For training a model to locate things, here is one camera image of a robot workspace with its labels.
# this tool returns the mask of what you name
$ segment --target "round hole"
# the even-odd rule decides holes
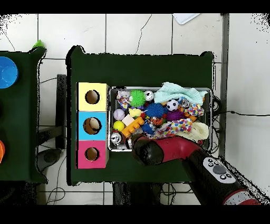
[[[89,161],[95,161],[98,159],[99,157],[99,151],[96,149],[96,148],[88,148],[86,151],[85,151],[85,158]]]
[[[89,90],[85,94],[85,100],[88,102],[88,104],[97,104],[99,101],[99,93],[95,90]]]
[[[97,118],[90,117],[84,121],[83,129],[89,135],[96,135],[101,129],[101,123]]]

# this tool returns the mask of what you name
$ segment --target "light blue towel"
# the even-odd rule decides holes
[[[203,98],[207,91],[198,91],[194,88],[185,89],[177,84],[164,82],[163,86],[155,92],[155,103],[165,102],[170,99],[179,99],[185,97],[193,104],[203,105]]]

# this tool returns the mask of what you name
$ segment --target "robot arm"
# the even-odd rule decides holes
[[[233,174],[193,141],[180,136],[155,140],[137,135],[131,143],[133,156],[143,165],[183,160],[201,204],[259,204]]]

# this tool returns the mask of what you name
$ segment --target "shape sorter box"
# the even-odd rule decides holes
[[[89,91],[94,91],[98,97],[97,101],[90,104],[86,100]],[[78,101],[79,111],[107,112],[107,93],[108,85],[106,83],[78,83]]]
[[[77,169],[105,168],[109,159],[108,150],[108,119],[107,119],[107,93],[108,86],[105,83],[77,83],[78,104],[76,140],[78,142],[76,157],[78,159]],[[90,119],[98,122],[98,129],[90,124]],[[86,157],[86,151],[94,148],[98,157],[93,161]]]
[[[78,169],[100,169],[105,168],[109,159],[107,141],[79,141],[78,149]],[[88,148],[95,148],[99,152],[99,157],[95,161],[89,161],[85,152]]]

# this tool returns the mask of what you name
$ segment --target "pink box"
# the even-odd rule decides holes
[[[99,157],[94,161],[89,161],[85,157],[85,152],[88,148],[96,148]],[[105,168],[109,159],[109,151],[106,141],[79,141],[78,149],[78,169],[94,169]]]

